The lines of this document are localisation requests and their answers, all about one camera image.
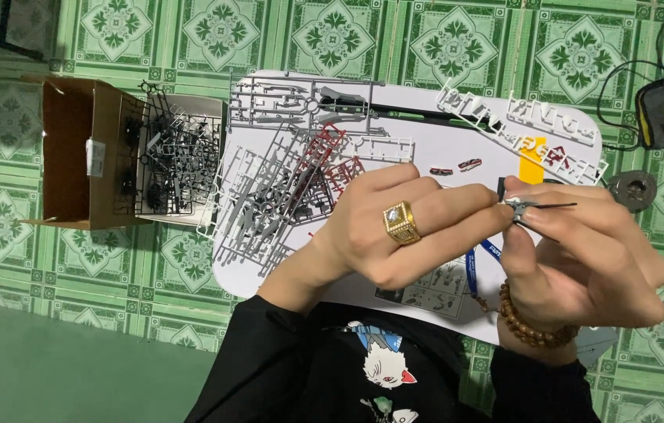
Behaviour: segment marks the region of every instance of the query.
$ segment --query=tape roll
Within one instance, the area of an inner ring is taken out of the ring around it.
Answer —
[[[656,178],[642,170],[622,172],[609,181],[609,192],[630,213],[640,213],[656,198]]]

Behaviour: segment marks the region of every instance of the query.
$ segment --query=tile floor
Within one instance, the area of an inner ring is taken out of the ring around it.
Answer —
[[[217,351],[241,299],[212,277],[211,245],[181,226],[84,233],[17,224],[42,206],[41,97],[22,74],[101,78],[136,95],[224,98],[256,69],[438,87],[452,77],[483,96],[573,105],[594,116],[602,80],[626,60],[655,60],[664,0],[14,0],[9,40],[49,65],[0,51],[0,305],[189,348]],[[664,75],[621,72],[606,119],[634,123],[634,93]],[[627,130],[600,126],[629,145]],[[612,174],[643,168],[659,196],[638,216],[664,254],[664,151],[607,151]],[[491,347],[466,340],[464,397],[488,408]],[[609,423],[664,423],[664,323],[623,330],[590,369]]]

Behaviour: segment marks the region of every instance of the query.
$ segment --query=yellow label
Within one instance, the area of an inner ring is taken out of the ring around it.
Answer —
[[[546,144],[546,138],[535,138],[535,145],[532,148],[521,148],[520,152],[530,157],[520,157],[520,180],[528,184],[540,184],[543,182],[543,166],[541,166],[542,157],[538,155],[540,146]]]

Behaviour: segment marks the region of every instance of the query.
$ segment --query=gold ring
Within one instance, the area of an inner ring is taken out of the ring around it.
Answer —
[[[384,227],[387,228],[387,235],[400,245],[408,245],[421,240],[421,236],[415,229],[409,202],[401,201],[384,210]]]

